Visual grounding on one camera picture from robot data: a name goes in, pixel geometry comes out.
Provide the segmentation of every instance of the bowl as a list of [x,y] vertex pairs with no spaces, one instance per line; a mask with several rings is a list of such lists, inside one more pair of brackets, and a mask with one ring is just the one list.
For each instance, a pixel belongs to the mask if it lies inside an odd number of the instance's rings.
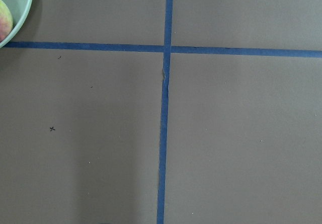
[[32,0],[2,0],[8,6],[14,19],[14,27],[11,33],[0,42],[0,48],[7,44],[20,30],[29,13]]

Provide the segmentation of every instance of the blue line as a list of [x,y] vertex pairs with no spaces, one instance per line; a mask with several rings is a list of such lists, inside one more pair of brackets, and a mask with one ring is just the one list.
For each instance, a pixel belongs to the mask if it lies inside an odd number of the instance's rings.
[[172,53],[190,53],[190,54],[229,54],[229,55],[259,55],[259,56],[322,58],[322,51],[319,51],[319,50],[172,46],[171,51]]
[[164,38],[165,47],[164,47],[164,56],[163,56],[164,80],[162,84],[162,106],[161,106],[160,150],[159,150],[159,187],[158,187],[158,193],[157,193],[157,214],[156,214],[157,224],[164,224],[164,215],[165,215],[172,7],[173,7],[173,0],[166,0],[165,38]]
[[95,44],[95,43],[62,43],[62,42],[9,42],[4,47],[33,48],[33,49],[135,51],[135,52],[163,52],[164,51],[164,47],[161,45]]

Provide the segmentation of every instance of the horizontal blue tape strip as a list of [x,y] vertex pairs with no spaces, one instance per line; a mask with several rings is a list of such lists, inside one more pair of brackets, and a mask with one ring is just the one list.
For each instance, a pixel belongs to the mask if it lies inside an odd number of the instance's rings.
[[189,53],[189,54],[229,54],[229,55],[259,55],[259,56],[287,56],[287,57],[322,58],[322,51],[319,51],[319,50],[295,50],[295,49],[255,49],[255,48],[172,46],[171,52],[172,53]]
[[132,44],[95,44],[95,43],[61,43],[61,42],[9,42],[7,48],[33,49],[73,49],[73,50],[101,50],[101,51],[134,51],[160,52],[162,45],[132,45]]

